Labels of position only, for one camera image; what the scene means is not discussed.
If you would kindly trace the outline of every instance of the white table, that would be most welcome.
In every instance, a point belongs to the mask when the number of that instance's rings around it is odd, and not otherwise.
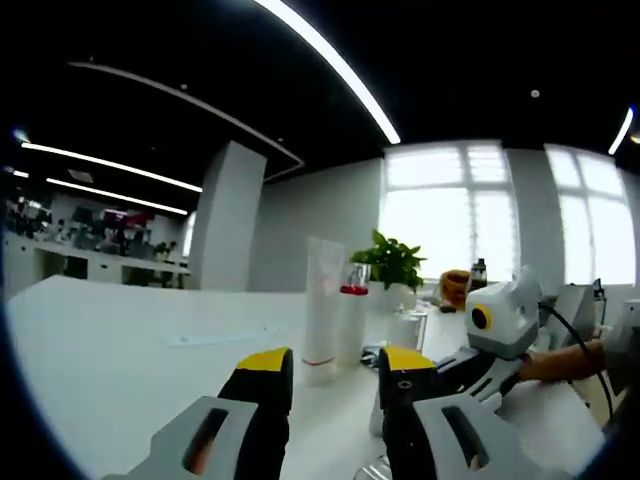
[[[90,477],[127,472],[148,454],[151,435],[200,396],[215,395],[239,360],[288,345],[296,375],[281,478],[350,479],[384,451],[368,433],[377,376],[358,367],[324,388],[301,385],[304,310],[301,294],[159,290],[52,277],[12,299],[8,314],[33,398]],[[432,358],[462,343],[464,328],[455,320],[428,320],[425,351]],[[384,324],[369,323],[370,339],[380,339]],[[270,337],[253,341],[168,345],[179,335],[265,328]],[[547,466],[576,471],[602,441],[566,385],[521,385],[503,410],[527,451]]]
[[[70,245],[29,240],[9,232],[5,234],[4,243],[4,264],[7,273],[6,299],[48,276],[45,267],[48,263],[46,258],[52,255],[60,257],[61,261],[57,262],[58,273],[62,273],[62,260],[65,257],[87,260],[87,279],[93,282],[122,283],[125,269],[130,268],[190,274],[189,269],[180,265],[80,250]]]

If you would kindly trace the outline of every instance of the ceiling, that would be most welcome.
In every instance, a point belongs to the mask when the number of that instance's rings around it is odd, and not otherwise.
[[[349,63],[402,143],[500,139],[508,147],[560,143],[606,153],[628,107],[640,105],[631,23],[639,12],[286,3]],[[228,140],[263,153],[272,181],[374,158],[389,146],[331,67],[252,0],[22,1],[2,9],[10,81],[2,89],[1,153],[32,181],[77,183],[67,172],[73,168],[89,172],[94,188],[134,198],[185,210],[198,199],[138,175],[21,149],[16,128],[33,143],[195,185]],[[235,121],[73,62],[158,82]],[[625,141],[616,157],[638,168],[640,146]],[[287,173],[296,159],[305,166]]]

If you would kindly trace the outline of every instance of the white pot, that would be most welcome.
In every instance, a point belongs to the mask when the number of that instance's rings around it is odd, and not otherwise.
[[[392,283],[388,290],[382,282],[369,282],[367,303],[372,311],[393,313],[398,307],[410,310],[416,306],[416,296],[406,285]]]

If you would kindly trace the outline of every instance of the potted plant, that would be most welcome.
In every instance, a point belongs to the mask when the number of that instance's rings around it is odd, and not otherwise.
[[[426,258],[415,256],[420,247],[408,247],[395,238],[387,240],[375,229],[372,239],[373,247],[354,252],[350,258],[351,263],[371,265],[370,303],[385,311],[393,311],[401,304],[413,308],[416,290],[424,283],[418,267]]]

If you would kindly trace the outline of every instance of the window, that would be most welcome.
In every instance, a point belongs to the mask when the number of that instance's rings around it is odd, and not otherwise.
[[[631,212],[613,159],[548,146],[560,196],[565,282],[635,283]]]
[[[184,244],[182,245],[182,256],[188,257],[191,251],[191,239],[193,238],[193,226],[196,224],[196,212],[191,212],[187,220],[187,229],[184,233]]]
[[[421,275],[468,270],[478,258],[489,280],[510,280],[519,246],[509,168],[495,144],[448,144],[387,152],[380,231],[420,245]]]

